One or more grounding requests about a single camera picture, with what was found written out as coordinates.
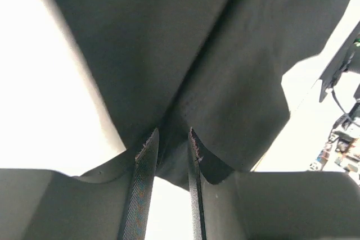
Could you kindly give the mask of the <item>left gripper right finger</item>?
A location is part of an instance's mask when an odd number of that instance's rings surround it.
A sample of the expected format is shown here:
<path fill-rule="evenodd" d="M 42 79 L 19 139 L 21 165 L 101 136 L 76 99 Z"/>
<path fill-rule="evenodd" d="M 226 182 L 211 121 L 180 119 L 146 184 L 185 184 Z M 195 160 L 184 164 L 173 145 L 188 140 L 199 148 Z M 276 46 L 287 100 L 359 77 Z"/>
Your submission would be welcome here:
<path fill-rule="evenodd" d="M 194 239 L 358 239 L 359 188 L 337 172 L 238 172 L 188 134 Z"/>

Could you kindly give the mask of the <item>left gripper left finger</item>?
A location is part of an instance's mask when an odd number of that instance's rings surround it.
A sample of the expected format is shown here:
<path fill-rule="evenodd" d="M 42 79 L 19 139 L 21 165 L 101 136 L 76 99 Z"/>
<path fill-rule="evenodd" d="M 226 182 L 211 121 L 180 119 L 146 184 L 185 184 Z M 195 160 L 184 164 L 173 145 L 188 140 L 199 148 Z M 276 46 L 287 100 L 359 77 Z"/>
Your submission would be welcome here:
<path fill-rule="evenodd" d="M 1 170 L 2 239 L 144 239 L 159 132 L 110 161 L 70 177 Z"/>

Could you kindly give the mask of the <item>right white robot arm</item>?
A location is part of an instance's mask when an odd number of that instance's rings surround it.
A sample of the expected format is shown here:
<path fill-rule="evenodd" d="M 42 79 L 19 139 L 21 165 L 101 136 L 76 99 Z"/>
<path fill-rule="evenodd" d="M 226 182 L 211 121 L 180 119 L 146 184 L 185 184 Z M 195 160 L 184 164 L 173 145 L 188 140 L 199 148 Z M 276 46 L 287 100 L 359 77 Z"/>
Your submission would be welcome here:
<path fill-rule="evenodd" d="M 359 126 L 359 124 L 354 121 L 356 111 L 359 108 L 359 86 L 354 92 L 353 97 L 355 99 L 355 104 L 349 113 L 343 109 L 335 94 L 335 86 L 339 82 L 341 75 L 349 71 L 359 74 L 359 23 L 357 23 L 350 32 L 319 78 L 319 80 L 322 81 L 319 102 L 323 102 L 327 94 L 331 93 L 332 98 L 342 110 L 346 119 L 350 123 Z"/>

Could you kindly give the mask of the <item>black skirt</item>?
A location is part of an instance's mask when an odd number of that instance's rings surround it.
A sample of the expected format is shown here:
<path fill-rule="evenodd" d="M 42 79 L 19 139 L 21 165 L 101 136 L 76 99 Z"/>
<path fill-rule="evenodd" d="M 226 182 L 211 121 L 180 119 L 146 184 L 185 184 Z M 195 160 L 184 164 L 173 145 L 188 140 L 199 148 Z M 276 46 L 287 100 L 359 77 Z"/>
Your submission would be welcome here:
<path fill-rule="evenodd" d="M 188 188 L 186 140 L 250 170 L 289 120 L 281 85 L 350 0 L 54 0 L 126 147 L 159 130 L 156 175 Z"/>

